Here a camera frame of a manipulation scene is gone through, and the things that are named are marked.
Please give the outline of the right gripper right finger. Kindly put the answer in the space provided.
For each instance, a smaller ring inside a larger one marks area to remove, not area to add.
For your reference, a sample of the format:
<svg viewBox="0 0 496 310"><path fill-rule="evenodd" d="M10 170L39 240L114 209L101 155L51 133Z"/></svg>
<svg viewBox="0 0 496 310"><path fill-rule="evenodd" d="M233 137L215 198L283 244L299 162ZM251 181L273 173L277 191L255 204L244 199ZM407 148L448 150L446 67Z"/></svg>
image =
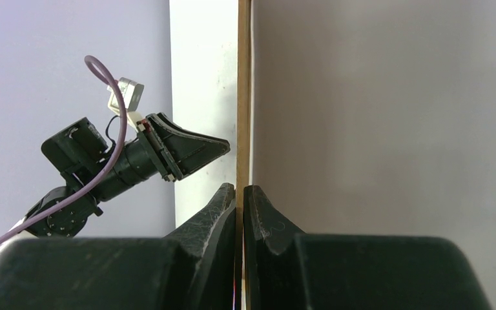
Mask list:
<svg viewBox="0 0 496 310"><path fill-rule="evenodd" d="M278 211L263 189L243 190L246 297L249 309L302 309L300 258L303 230Z"/></svg>

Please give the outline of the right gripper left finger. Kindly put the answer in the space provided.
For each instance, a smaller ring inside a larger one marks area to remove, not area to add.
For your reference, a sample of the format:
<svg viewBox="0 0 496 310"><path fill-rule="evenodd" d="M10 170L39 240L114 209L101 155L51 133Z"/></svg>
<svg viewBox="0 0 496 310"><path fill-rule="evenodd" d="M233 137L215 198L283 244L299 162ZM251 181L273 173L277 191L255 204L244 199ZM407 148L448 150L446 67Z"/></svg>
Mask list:
<svg viewBox="0 0 496 310"><path fill-rule="evenodd" d="M234 309L235 189L223 183L200 211L166 235L178 244L169 276L175 309Z"/></svg>

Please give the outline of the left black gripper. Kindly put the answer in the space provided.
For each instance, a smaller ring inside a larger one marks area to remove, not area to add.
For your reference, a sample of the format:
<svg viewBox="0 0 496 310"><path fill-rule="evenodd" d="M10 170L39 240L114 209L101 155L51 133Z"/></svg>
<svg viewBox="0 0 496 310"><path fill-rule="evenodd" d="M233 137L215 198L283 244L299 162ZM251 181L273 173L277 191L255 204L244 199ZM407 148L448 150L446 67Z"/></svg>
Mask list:
<svg viewBox="0 0 496 310"><path fill-rule="evenodd" d="M98 201L107 202L135 185L160 174L180 181L227 154L226 139L185 130L164 113L138 122L141 136L128 142L110 172L98 184Z"/></svg>

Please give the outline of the brown backing board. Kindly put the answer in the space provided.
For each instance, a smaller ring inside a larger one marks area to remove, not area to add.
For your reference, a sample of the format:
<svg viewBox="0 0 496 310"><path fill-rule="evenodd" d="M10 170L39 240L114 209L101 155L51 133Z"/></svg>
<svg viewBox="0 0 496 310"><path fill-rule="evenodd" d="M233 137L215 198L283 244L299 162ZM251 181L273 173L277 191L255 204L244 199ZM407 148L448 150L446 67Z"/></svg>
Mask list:
<svg viewBox="0 0 496 310"><path fill-rule="evenodd" d="M236 230L234 308L242 308L243 190L249 184L251 148L251 10L252 2L238 1L236 112Z"/></svg>

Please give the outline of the photo print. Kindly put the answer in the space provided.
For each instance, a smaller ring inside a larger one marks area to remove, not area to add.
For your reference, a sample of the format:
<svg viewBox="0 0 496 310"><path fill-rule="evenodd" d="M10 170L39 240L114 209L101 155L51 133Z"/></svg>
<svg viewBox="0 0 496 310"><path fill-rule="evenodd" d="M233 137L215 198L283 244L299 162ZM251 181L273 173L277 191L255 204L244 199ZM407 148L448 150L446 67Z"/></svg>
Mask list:
<svg viewBox="0 0 496 310"><path fill-rule="evenodd" d="M253 181L315 233L441 236L496 309L496 1L254 1Z"/></svg>

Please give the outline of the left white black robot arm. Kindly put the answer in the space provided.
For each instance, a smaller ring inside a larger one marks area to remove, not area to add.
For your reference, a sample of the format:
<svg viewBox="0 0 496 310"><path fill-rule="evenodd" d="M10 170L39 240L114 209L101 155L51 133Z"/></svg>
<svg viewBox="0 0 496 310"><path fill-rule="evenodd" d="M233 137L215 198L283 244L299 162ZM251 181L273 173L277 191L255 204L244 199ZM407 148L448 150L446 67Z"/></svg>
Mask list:
<svg viewBox="0 0 496 310"><path fill-rule="evenodd" d="M230 150L229 142L184 130L162 113L126 140L81 118L34 149L20 129L0 129L0 258L13 243L103 236L163 236L176 228L173 183Z"/></svg>

